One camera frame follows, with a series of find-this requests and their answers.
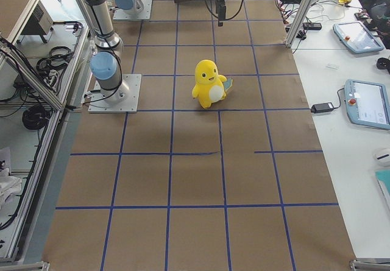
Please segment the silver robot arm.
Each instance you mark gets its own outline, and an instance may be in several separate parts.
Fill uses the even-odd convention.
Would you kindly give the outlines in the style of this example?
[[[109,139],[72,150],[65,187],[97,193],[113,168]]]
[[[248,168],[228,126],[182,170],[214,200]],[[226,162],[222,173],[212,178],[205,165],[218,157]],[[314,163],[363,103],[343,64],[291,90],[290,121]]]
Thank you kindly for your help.
[[[136,15],[144,10],[142,0],[114,0],[115,7],[123,10],[125,13]]]
[[[139,0],[124,0],[118,7],[131,10],[138,2]],[[100,85],[102,97],[92,103],[105,102],[110,108],[116,104],[123,105],[129,98],[130,87],[121,69],[123,42],[113,27],[107,0],[82,0],[79,7],[90,20],[88,27],[94,32],[94,43],[97,47],[97,54],[92,56],[90,62],[90,69]]]

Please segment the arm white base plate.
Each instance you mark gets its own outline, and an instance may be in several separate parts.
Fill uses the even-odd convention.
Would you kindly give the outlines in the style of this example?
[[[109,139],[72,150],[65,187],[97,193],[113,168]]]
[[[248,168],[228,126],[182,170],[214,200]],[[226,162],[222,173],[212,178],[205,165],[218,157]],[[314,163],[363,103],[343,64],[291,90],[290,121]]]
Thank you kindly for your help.
[[[123,74],[122,84],[118,91],[101,90],[100,83],[96,80],[94,89],[99,92],[92,94],[88,103],[89,113],[136,113],[141,88],[141,74]]]
[[[151,17],[153,0],[115,0],[114,21],[141,21]]]

